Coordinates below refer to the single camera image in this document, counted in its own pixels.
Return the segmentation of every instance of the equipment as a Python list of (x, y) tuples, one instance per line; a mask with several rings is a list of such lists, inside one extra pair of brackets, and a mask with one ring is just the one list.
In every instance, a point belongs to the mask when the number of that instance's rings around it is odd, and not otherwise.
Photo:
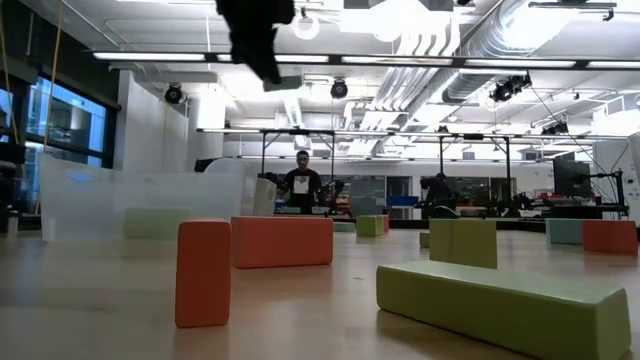
[(293, 0), (218, 0), (217, 11), (229, 26), (234, 64), (246, 64), (261, 80), (281, 81), (273, 41), (275, 24), (290, 24)]
[(566, 197), (591, 197), (589, 164), (562, 159), (553, 160), (555, 193)]

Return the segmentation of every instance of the rope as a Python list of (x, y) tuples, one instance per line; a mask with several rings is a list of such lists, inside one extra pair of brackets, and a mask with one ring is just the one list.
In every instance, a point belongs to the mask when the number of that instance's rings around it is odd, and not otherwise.
[[(62, 10), (64, 8), (62, 0), (58, 0), (58, 31), (56, 34), (56, 47), (53, 50), (53, 69), (51, 73), (51, 90), (49, 91), (49, 102), (47, 104), (47, 121), (44, 125), (44, 141), (42, 143), (42, 153), (47, 151), (47, 142), (49, 141), (49, 122), (51, 120), (51, 108), (53, 107), (53, 88), (56, 84), (56, 73), (58, 71), (58, 51), (60, 50), (60, 35), (62, 34)], [(36, 201), (35, 214), (40, 213), (40, 191), (38, 191), (38, 200)]]
[[(13, 103), (11, 101), (11, 84), (9, 83), (9, 62), (7, 60), (7, 46), (5, 42), (5, 36), (4, 36), (4, 22), (2, 21), (2, 19), (3, 19), (3, 13), (0, 7), (0, 43), (2, 46), (2, 63), (4, 64), (4, 81), (7, 86), (7, 104), (9, 104), (9, 107), (10, 107), (9, 113), (11, 114), (9, 122), (11, 123), (11, 127), (13, 128), (13, 139), (17, 145), (20, 145), (18, 125), (16, 124), (15, 114), (13, 111)], [(25, 186), (27, 188), (27, 194), (30, 194), (31, 189), (29, 187), (29, 181), (27, 179), (27, 170), (25, 169), (24, 165), (22, 165), (21, 168), (22, 168), (22, 179), (20, 180), (24, 181)]]

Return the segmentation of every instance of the orange bench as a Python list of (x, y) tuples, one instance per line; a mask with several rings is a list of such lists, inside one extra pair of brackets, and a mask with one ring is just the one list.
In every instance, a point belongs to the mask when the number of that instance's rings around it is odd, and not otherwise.
[(178, 328), (224, 325), (231, 299), (231, 226), (220, 220), (180, 224), (175, 322)]
[(382, 215), (382, 224), (384, 226), (384, 232), (389, 232), (389, 215)]
[(638, 255), (635, 221), (585, 220), (582, 230), (586, 251)]
[(333, 220), (311, 217), (234, 217), (233, 266), (239, 269), (328, 265)]

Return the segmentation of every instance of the computer screen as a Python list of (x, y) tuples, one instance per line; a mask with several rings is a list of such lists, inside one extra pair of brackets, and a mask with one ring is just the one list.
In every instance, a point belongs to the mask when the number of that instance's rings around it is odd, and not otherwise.
[(589, 164), (554, 159), (553, 180), (555, 193), (566, 197), (591, 197), (591, 170)]

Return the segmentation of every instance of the dark t-shirt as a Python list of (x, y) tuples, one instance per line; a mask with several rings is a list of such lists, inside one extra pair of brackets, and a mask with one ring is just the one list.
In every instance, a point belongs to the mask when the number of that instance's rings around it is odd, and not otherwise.
[(439, 178), (432, 177), (428, 179), (422, 179), (420, 181), (422, 188), (429, 188), (429, 192), (427, 193), (426, 201), (433, 200), (442, 200), (451, 196), (451, 190), (449, 189), (449, 185)]
[(295, 169), (289, 171), (285, 183), (289, 189), (289, 206), (309, 213), (315, 203), (313, 194), (322, 186), (320, 175), (310, 169)]

